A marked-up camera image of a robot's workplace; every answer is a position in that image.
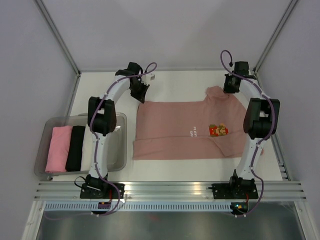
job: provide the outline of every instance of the black folded cloth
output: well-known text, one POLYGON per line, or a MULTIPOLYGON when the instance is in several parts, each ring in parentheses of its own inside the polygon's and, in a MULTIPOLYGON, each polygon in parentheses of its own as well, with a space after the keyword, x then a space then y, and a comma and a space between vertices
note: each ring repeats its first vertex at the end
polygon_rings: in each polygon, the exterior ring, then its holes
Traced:
POLYGON ((71 131, 69 153, 65 164, 65 170, 68 172, 77 172, 81 170, 82 145, 85 136, 84 126, 74 126, 71 131))

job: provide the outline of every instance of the white table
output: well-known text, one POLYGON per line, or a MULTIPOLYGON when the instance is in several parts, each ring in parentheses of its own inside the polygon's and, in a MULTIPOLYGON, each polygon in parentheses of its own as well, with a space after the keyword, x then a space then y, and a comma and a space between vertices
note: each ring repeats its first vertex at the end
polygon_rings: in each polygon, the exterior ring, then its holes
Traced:
MULTIPOLYGON (((88 100, 104 93, 114 80, 114 72, 82 73, 73 103, 71 116, 88 112, 88 100)), ((159 71, 155 72, 146 100, 154 102, 202 101, 208 87, 223 87, 225 71, 159 71)), ((242 93, 236 97, 247 107, 242 93)), ((228 181, 240 158, 194 160, 133 160, 133 141, 136 136, 136 117, 139 102, 126 91, 115 105, 116 112, 127 117, 127 160, 124 169, 110 172, 111 181, 228 181)), ((269 140, 259 158, 256 173, 266 181, 281 181, 282 176, 269 140)), ((73 181, 75 175, 63 175, 54 181, 73 181)))

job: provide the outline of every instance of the pink folded cloth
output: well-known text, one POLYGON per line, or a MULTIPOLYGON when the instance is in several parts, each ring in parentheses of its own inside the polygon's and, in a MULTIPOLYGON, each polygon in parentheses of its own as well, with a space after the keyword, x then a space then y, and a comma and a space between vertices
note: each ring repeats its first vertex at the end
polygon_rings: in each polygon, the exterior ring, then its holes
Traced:
POLYGON ((246 143, 245 108, 218 86, 209 87, 206 94, 203 101, 140 104, 133 159, 240 157, 246 143))
POLYGON ((46 173, 66 172, 72 126, 56 126, 52 130, 52 138, 45 167, 46 173))

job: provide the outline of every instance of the metal frame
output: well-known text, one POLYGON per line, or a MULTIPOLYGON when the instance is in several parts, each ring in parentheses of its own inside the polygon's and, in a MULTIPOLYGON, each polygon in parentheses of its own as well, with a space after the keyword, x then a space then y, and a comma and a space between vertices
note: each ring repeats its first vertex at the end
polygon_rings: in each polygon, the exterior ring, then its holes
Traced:
MULTIPOLYGON (((60 45, 65 57, 69 61, 72 69, 76 73, 76 81, 72 91, 70 101, 67 107, 66 115, 70 115, 75 95, 77 92, 81 72, 77 67, 68 47, 66 46, 61 34, 59 33, 53 19, 50 16, 43 0, 33 0, 43 18, 45 19, 53 36, 60 45)), ((270 52, 284 25, 289 19, 291 13, 296 7, 299 0, 291 0, 286 10, 284 11, 278 25, 276 26, 272 36, 270 37, 267 45, 265 46, 257 64, 254 67, 256 75, 265 58, 270 52)), ((281 144, 277 134, 271 137, 272 144, 279 162, 282 178, 284 181, 266 181, 265 191, 263 194, 263 202, 294 202, 297 215, 303 228, 304 235, 307 240, 320 239, 317 227, 314 220, 310 215, 309 206, 306 200, 305 193, 302 189, 300 182, 291 181, 287 175, 287 166, 284 161, 284 156, 281 149, 281 144)), ((234 200, 215 200, 213 193, 208 187, 213 183, 221 182, 122 182, 125 184, 125 201, 130 205, 141 205, 141 202, 148 203, 205 203, 205 204, 219 204, 229 203, 234 200)), ((257 189, 261 191, 261 183, 257 182, 257 189)), ((44 208, 47 206, 46 201, 64 201, 68 203, 85 203, 88 200, 79 199, 80 191, 73 182, 59 182, 59 181, 40 181, 34 196, 34 202, 28 222, 23 234, 24 239, 36 239, 38 229, 40 226, 41 218, 44 208)))

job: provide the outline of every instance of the vent grille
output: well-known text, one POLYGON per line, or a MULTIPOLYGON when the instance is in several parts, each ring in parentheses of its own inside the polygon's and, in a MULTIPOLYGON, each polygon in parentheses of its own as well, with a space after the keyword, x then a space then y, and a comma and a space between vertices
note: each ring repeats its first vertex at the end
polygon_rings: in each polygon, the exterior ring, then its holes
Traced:
MULTIPOLYGON (((98 208, 99 202, 48 201, 46 211, 106 211, 98 208)), ((123 212, 231 212, 230 202, 126 202, 117 207, 123 212)))

